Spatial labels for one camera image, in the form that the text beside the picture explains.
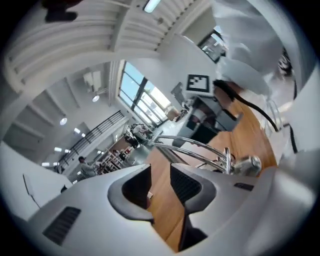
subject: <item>white wall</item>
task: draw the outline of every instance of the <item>white wall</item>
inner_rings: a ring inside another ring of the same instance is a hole
[[[202,13],[184,32],[183,36],[186,36],[192,40],[196,45],[200,43],[212,30],[214,29],[216,22],[213,17],[212,8],[208,8]]]
[[[42,207],[71,187],[66,176],[47,170],[21,156],[3,141],[0,144],[0,190],[11,212],[28,220],[39,208],[28,195],[23,174],[29,177],[34,199]]]
[[[177,108],[181,106],[171,95],[179,83],[186,84],[189,74],[216,77],[216,64],[194,43],[182,35],[174,35],[170,44],[163,45],[159,59],[139,58],[128,60],[154,84]]]

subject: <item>wooden floor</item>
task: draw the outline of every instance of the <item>wooden floor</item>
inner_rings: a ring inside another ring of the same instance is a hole
[[[262,163],[262,169],[275,166],[276,159],[265,133],[260,129],[260,124],[250,108],[235,101],[230,112],[234,115],[244,113],[244,116],[233,132],[220,132],[213,138],[209,145],[223,150],[229,147],[235,158],[247,155],[258,156]],[[192,150],[209,159],[215,159],[214,153],[186,143],[184,149]],[[201,162],[184,154],[179,154],[188,164],[196,166]],[[182,230],[184,208],[178,200],[170,185],[170,163],[158,151],[153,149],[149,154],[146,163],[152,168],[151,206],[155,224],[154,229],[163,240],[175,251],[178,251],[178,244]]]

